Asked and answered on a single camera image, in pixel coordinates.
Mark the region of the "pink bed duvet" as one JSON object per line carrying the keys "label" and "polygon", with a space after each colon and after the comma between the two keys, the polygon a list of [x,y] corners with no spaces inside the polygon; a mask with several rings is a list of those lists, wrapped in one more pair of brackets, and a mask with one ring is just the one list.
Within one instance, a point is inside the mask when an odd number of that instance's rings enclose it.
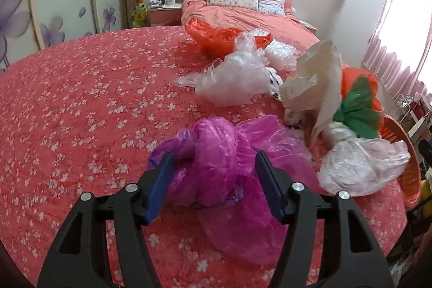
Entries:
{"label": "pink bed duvet", "polygon": [[283,17],[242,7],[211,6],[204,0],[185,0],[182,4],[181,24],[185,25],[192,18],[205,21],[215,28],[237,28],[243,31],[262,29],[300,51],[319,41],[315,34],[292,15]]}

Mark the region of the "dark green plastic bag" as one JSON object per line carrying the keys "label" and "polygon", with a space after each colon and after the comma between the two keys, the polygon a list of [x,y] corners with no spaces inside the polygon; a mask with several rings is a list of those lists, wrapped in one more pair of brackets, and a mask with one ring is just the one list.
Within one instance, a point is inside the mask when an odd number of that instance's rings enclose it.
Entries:
{"label": "dark green plastic bag", "polygon": [[379,126],[382,113],[373,109],[373,92],[366,76],[359,76],[333,116],[358,137],[376,139],[379,137]]}

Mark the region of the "red floral table cover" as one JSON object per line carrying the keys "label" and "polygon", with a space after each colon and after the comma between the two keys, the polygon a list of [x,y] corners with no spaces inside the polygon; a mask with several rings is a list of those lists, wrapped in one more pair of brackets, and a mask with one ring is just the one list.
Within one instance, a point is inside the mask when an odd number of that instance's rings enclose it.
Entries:
{"label": "red floral table cover", "polygon": [[[182,27],[134,29],[45,49],[1,76],[1,241],[32,284],[83,192],[138,180],[157,145],[201,119],[283,115],[266,95],[217,109],[175,85],[207,66],[198,53]],[[387,256],[407,222],[398,182],[357,204]],[[274,272],[218,252],[188,209],[167,206],[143,232],[163,287],[267,287]]]}

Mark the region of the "orange plastic bag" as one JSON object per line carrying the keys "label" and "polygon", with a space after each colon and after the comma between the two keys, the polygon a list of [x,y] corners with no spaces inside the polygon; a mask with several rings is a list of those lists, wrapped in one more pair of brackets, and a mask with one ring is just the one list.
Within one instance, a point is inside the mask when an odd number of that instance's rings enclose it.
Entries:
{"label": "orange plastic bag", "polygon": [[254,36],[237,28],[215,28],[209,23],[192,18],[184,30],[200,46],[208,59],[225,59],[235,52],[254,53],[265,49],[273,40],[269,33]]}

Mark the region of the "white paw print bag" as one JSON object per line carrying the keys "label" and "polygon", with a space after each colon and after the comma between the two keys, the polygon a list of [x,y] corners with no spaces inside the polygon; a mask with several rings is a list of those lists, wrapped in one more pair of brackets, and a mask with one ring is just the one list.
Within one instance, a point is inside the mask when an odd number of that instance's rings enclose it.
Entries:
{"label": "white paw print bag", "polygon": [[[277,74],[277,71],[274,68],[267,67],[266,68],[269,74],[269,94],[278,100],[282,101],[280,87],[283,84],[282,78]],[[284,109],[284,124],[291,130],[299,131],[303,127],[303,114],[295,113],[294,111],[285,108]]]}

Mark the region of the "pink bedside table left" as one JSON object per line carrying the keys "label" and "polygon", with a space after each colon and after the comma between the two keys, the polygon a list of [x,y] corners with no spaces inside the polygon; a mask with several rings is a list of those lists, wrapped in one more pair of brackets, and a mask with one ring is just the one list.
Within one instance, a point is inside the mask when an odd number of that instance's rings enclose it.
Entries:
{"label": "pink bedside table left", "polygon": [[151,26],[180,26],[182,4],[163,5],[149,10]]}

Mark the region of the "bedside table right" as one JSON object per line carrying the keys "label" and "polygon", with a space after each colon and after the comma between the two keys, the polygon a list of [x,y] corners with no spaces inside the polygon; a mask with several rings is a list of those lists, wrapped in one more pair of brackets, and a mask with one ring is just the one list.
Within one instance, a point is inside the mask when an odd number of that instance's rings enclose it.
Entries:
{"label": "bedside table right", "polygon": [[299,20],[299,23],[301,24],[301,25],[303,25],[308,31],[310,31],[311,33],[313,33],[313,34],[316,34],[317,33],[317,31],[318,31],[318,29],[315,27],[315,26],[313,26],[313,25],[311,25],[309,22],[307,22],[307,21],[302,21],[302,20]]}

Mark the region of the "bubble wrap sheet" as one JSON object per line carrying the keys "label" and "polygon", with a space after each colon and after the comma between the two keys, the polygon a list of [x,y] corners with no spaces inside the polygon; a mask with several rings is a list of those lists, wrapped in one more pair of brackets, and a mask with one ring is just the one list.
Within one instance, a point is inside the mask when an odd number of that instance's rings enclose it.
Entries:
{"label": "bubble wrap sheet", "polygon": [[252,29],[248,36],[255,37],[256,50],[248,60],[250,65],[260,69],[270,66],[277,71],[296,70],[296,48],[274,38],[268,31]]}

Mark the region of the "small clear plastic bag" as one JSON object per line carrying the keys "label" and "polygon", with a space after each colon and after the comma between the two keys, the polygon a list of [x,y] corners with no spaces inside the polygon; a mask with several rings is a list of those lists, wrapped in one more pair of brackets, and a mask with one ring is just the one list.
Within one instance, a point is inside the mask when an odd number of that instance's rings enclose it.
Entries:
{"label": "small clear plastic bag", "polygon": [[330,194],[372,195],[405,169],[398,147],[382,138],[358,137],[341,122],[332,121],[322,131],[322,139],[332,148],[322,159],[317,179]]}

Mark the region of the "pink window curtain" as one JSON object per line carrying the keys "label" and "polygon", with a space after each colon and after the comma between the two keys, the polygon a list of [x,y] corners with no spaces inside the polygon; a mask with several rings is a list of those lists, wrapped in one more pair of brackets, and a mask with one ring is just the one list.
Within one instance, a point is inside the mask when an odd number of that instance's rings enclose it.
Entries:
{"label": "pink window curtain", "polygon": [[431,94],[431,0],[386,0],[362,65],[391,96]]}

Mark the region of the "magenta plastic bag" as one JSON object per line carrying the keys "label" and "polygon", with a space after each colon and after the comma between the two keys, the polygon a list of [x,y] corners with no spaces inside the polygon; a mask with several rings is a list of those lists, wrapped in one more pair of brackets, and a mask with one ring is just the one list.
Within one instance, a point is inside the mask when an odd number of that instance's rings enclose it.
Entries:
{"label": "magenta plastic bag", "polygon": [[156,147],[148,167],[171,152],[175,176],[167,200],[197,208],[204,233],[218,251],[268,265],[278,261],[287,228],[270,213],[258,180],[255,155],[260,151],[294,181],[319,191],[303,140],[274,115],[237,125],[224,118],[200,120]]}

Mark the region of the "white cream plastic bag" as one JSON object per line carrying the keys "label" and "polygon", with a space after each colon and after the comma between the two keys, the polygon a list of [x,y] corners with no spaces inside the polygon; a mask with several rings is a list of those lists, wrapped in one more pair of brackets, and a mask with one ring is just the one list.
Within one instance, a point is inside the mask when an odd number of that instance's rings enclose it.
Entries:
{"label": "white cream plastic bag", "polygon": [[296,60],[296,75],[280,87],[284,108],[311,117],[305,133],[306,146],[314,143],[340,107],[341,83],[341,56],[331,41],[320,41]]}

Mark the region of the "orange plastic laundry basket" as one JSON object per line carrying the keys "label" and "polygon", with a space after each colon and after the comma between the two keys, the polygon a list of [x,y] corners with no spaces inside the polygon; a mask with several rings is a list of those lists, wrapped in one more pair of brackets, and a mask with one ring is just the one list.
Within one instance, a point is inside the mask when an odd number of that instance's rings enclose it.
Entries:
{"label": "orange plastic laundry basket", "polygon": [[403,127],[391,116],[383,114],[379,130],[380,136],[398,147],[400,164],[405,162],[404,171],[398,176],[398,184],[403,194],[407,211],[411,211],[420,200],[421,172],[413,142]]}

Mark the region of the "pink striped pillow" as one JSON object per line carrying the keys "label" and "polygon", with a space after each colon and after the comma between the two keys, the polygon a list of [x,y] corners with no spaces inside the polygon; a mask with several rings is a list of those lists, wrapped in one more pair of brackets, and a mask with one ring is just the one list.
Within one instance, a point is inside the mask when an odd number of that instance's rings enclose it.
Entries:
{"label": "pink striped pillow", "polygon": [[286,0],[258,0],[258,10],[266,14],[285,17],[285,3]]}

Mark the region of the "green plush toy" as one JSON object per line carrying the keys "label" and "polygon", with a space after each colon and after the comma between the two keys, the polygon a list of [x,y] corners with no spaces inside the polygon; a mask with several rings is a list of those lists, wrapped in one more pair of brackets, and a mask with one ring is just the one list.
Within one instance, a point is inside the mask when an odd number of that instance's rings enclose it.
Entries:
{"label": "green plush toy", "polygon": [[132,19],[134,28],[151,26],[148,4],[144,2],[136,4],[132,14]]}

